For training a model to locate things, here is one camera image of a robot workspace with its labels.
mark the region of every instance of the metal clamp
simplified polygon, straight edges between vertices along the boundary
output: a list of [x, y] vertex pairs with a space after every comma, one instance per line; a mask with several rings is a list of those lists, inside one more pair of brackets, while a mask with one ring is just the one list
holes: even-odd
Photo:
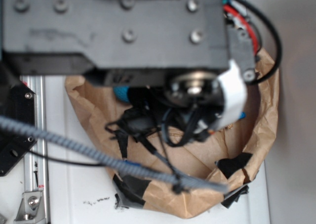
[[46, 224], [42, 191], [23, 193], [14, 224]]

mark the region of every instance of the white surface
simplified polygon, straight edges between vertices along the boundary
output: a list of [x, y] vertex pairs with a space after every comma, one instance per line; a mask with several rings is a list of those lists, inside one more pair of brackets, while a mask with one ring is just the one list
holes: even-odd
[[[73, 138], [87, 145], [91, 141], [81, 127], [64, 89], [64, 79], [46, 79], [47, 129]], [[51, 156], [88, 161], [55, 145], [48, 145]], [[172, 215], [139, 210], [118, 209], [115, 189], [104, 168], [79, 168], [49, 163], [51, 221], [53, 224], [103, 223], [205, 223], [213, 224], [269, 224], [265, 169], [262, 166], [257, 179], [250, 184], [250, 194], [240, 197], [230, 209], [217, 205], [190, 220]]]
[[316, 1], [251, 1], [275, 23], [284, 49], [278, 134], [266, 159], [271, 223], [315, 223]]
[[0, 177], [0, 213], [12, 224], [16, 218], [24, 192], [23, 159], [5, 176]]

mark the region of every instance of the brown paper bag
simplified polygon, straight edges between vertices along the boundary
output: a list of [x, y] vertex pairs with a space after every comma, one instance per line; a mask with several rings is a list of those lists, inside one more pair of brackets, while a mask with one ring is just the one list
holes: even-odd
[[[274, 62], [264, 50], [260, 52], [260, 57], [257, 70], [266, 74]], [[111, 88], [94, 88], [83, 77], [68, 77], [66, 90], [82, 127], [94, 145], [106, 154], [121, 159], [118, 141], [110, 140], [113, 135], [104, 130], [104, 125], [117, 120], [130, 106], [118, 101]], [[277, 72], [259, 86], [248, 87], [245, 119], [237, 121], [231, 128], [216, 132], [204, 143], [195, 142], [179, 148], [168, 147], [170, 161], [179, 170], [191, 176], [214, 182], [228, 182], [230, 190], [253, 181], [276, 138], [278, 96]], [[180, 139], [181, 134], [173, 131], [172, 136], [174, 139]], [[150, 136], [149, 141], [162, 153], [157, 135]], [[166, 165], [132, 138], [128, 141], [127, 152], [130, 161], [170, 172]], [[252, 156], [243, 168], [227, 179], [215, 162], [235, 158], [241, 153], [249, 153]], [[107, 171], [111, 178], [122, 182], [115, 171]], [[224, 200], [222, 193], [208, 189], [195, 189], [190, 193], [175, 195], [171, 185], [156, 180], [147, 182], [141, 197], [139, 193], [135, 195], [142, 200], [144, 209], [181, 218], [195, 217]]]

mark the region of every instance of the black plastic piece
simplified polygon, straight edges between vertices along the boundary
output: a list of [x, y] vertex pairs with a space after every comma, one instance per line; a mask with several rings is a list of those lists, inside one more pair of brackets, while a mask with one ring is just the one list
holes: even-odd
[[[22, 83], [14, 86], [6, 103], [0, 106], [0, 115], [35, 125], [34, 92]], [[6, 176], [35, 143], [32, 137], [0, 132], [0, 177]]]
[[113, 183], [118, 192], [118, 207], [140, 209], [144, 207], [145, 201], [142, 198], [150, 180], [138, 179], [133, 176], [126, 175], [122, 177], [121, 181], [117, 175], [114, 175]]

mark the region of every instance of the black wire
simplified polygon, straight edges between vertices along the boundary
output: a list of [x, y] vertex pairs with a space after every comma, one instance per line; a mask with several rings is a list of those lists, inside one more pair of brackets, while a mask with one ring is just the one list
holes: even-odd
[[240, 4], [245, 6], [247, 9], [249, 9], [252, 13], [254, 13], [265, 24], [265, 26], [267, 27], [267, 29], [271, 33], [271, 35], [275, 41], [275, 44], [276, 44], [275, 64], [272, 67], [272, 69], [267, 74], [265, 74], [263, 77], [249, 83], [249, 85], [256, 85], [256, 84], [259, 84], [259, 83], [264, 82], [265, 80], [269, 79], [279, 68], [279, 66], [281, 64], [281, 60], [282, 60], [282, 43], [281, 43], [281, 39], [279, 37], [277, 30], [275, 29], [275, 27], [273, 26], [271, 21], [260, 10], [258, 10], [255, 6], [253, 6], [252, 4], [250, 4], [249, 2], [247, 2], [245, 0], [235, 0], [235, 1], [239, 2]]
[[116, 125], [116, 124], [117, 124], [117, 121], [108, 123], [104, 126], [104, 129], [111, 134], [115, 134], [114, 130], [110, 129], [109, 126]]
[[165, 160], [163, 160], [163, 159], [159, 156], [160, 154], [158, 154], [158, 151], [155, 153], [155, 155], [156, 155], [160, 160], [162, 160], [162, 161], [170, 168], [170, 170], [172, 171], [172, 173], [177, 176], [177, 179], [179, 179], [178, 172], [177, 172], [176, 168], [174, 167], [174, 165], [171, 164], [171, 162], [170, 162], [170, 160], [169, 160], [169, 157], [168, 157], [168, 154], [167, 154], [166, 147], [165, 147], [164, 144], [163, 144], [163, 140], [162, 140], [161, 134], [160, 134], [160, 132], [159, 132], [158, 122], [157, 122], [157, 119], [156, 119], [156, 117], [155, 117], [155, 115], [154, 115], [154, 112], [152, 111], [152, 109], [151, 109], [151, 107], [149, 106], [148, 102], [146, 102], [146, 104], [147, 104], [147, 107], [149, 108], [150, 116], [151, 116], [151, 118], [152, 118], [152, 120], [153, 120], [153, 122], [154, 122], [154, 124], [155, 124], [155, 129], [156, 129], [156, 132], [157, 132], [157, 134], [158, 134], [158, 139], [159, 139], [159, 141], [160, 141], [160, 145], [161, 145], [161, 147], [162, 147], [162, 150], [163, 150], [163, 153], [164, 153], [164, 156], [165, 156]]
[[33, 152], [23, 146], [21, 146], [20, 144], [15, 142], [15, 145], [27, 152], [30, 152], [31, 154], [38, 156], [40, 158], [46, 159], [48, 161], [53, 161], [53, 162], [58, 162], [58, 163], [62, 163], [62, 164], [67, 164], [67, 165], [74, 165], [74, 166], [86, 166], [86, 167], [104, 167], [104, 165], [101, 164], [89, 164], [89, 163], [80, 163], [80, 162], [74, 162], [74, 161], [65, 161], [65, 160], [60, 160], [57, 158], [53, 158], [53, 157], [49, 157], [47, 155], [41, 155], [39, 153]]
[[196, 109], [192, 115], [190, 116], [190, 119], [187, 123], [187, 126], [185, 128], [185, 130], [183, 131], [183, 136], [181, 138], [181, 140], [175, 144], [171, 141], [170, 139], [170, 135], [169, 135], [169, 120], [170, 118], [174, 118], [176, 111], [174, 109], [168, 109], [162, 119], [161, 122], [161, 132], [162, 132], [162, 137], [163, 140], [171, 147], [180, 147], [185, 145], [186, 143], [188, 143], [190, 141], [190, 139], [193, 137], [194, 135], [194, 129], [197, 126], [198, 121], [201, 119], [201, 113], [202, 113], [202, 108], [198, 108]]

